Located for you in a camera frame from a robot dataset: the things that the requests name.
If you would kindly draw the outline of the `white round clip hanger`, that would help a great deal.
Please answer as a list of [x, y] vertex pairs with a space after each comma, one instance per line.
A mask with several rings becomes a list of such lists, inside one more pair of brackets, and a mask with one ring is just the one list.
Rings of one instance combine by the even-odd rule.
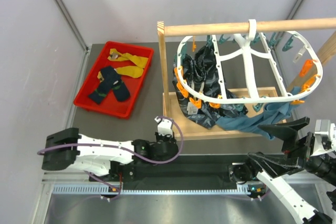
[[[320, 19], [298, 19], [298, 20], [279, 20], [269, 22], [257, 22], [254, 19], [245, 23], [223, 23], [223, 24], [202, 24], [202, 25], [182, 25], [167, 26], [164, 34], [167, 37], [182, 36], [177, 50], [177, 79], [180, 91], [183, 94], [190, 94], [196, 101], [208, 102], [213, 106], [220, 104], [255, 104], [269, 102], [291, 102], [292, 104], [300, 104], [303, 98], [310, 95], [320, 84], [323, 77], [323, 67], [317, 54], [312, 49], [310, 43], [299, 34], [301, 30], [329, 29], [335, 27], [335, 18]], [[292, 94], [286, 90], [283, 78], [274, 61], [270, 47], [266, 42], [265, 32], [284, 31], [294, 38], [299, 39], [303, 43], [303, 51], [308, 52], [311, 57], [311, 63], [317, 69], [317, 74], [309, 78], [301, 85], [298, 94]], [[220, 55], [216, 35], [232, 34], [234, 40], [238, 43], [239, 49], [228, 55]], [[194, 35], [210, 35], [211, 41], [215, 49], [216, 68], [218, 70], [218, 83], [220, 95], [218, 98], [212, 98], [205, 95], [202, 91], [196, 91], [191, 84], [188, 84], [182, 74], [182, 49]], [[229, 99], [226, 95], [224, 77], [222, 71], [222, 62], [231, 60], [237, 56], [242, 56], [244, 64], [245, 81], [248, 96], [246, 98]], [[281, 91], [279, 97], [261, 97], [258, 93], [255, 72], [253, 65], [253, 57], [259, 57], [268, 60], [272, 68], [273, 74]]]

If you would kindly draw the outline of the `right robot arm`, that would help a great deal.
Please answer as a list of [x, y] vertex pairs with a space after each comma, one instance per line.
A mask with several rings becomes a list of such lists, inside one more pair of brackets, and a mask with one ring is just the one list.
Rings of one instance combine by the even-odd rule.
[[242, 163], [229, 166], [230, 179], [241, 185], [250, 185], [254, 198], [261, 195], [255, 183], [260, 182], [285, 206], [296, 223], [335, 223], [329, 216], [307, 203], [286, 181], [302, 171], [311, 173], [330, 185], [335, 185], [335, 123], [327, 119], [316, 121], [313, 132], [298, 138], [298, 132], [310, 122], [304, 117], [289, 123], [264, 124], [259, 128], [283, 141], [284, 156], [275, 157], [261, 152], [248, 153]]

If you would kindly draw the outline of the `navy sock with santa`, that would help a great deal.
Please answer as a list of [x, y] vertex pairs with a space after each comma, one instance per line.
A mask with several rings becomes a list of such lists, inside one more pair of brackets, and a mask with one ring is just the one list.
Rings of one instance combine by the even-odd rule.
[[105, 75], [104, 80], [100, 81], [96, 89], [88, 95], [88, 98], [91, 99], [96, 104], [100, 104], [109, 94], [111, 91], [109, 87], [109, 80], [112, 79], [121, 79], [121, 76], [116, 72], [110, 72], [109, 74]]

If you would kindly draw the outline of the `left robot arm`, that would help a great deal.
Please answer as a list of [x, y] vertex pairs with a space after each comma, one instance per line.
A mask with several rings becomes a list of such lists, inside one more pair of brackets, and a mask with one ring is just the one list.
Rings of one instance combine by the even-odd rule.
[[72, 168], [114, 180], [119, 174], [117, 165], [166, 164], [179, 156], [181, 151], [172, 134], [156, 132], [155, 136], [155, 142], [107, 141], [80, 134], [78, 128], [71, 127], [48, 136], [45, 148], [37, 154], [43, 156], [45, 171]]

